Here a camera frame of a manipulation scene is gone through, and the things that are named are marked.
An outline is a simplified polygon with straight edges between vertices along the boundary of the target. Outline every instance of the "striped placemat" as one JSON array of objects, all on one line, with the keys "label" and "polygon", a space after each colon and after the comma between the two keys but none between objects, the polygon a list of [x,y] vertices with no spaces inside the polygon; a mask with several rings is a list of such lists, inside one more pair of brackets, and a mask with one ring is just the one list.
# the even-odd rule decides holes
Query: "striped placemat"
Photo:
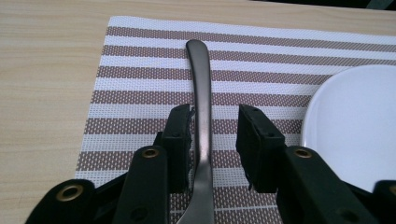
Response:
[{"label": "striped placemat", "polygon": [[[193,104],[185,50],[193,38],[206,43],[211,59],[216,223],[281,223],[274,195],[248,191],[234,146],[237,106],[257,106],[288,145],[299,145],[302,119],[318,87],[350,67],[396,65],[396,36],[113,17],[76,178],[98,187],[124,174],[134,151],[163,130],[170,110]],[[189,195],[171,198],[176,223]]]}]

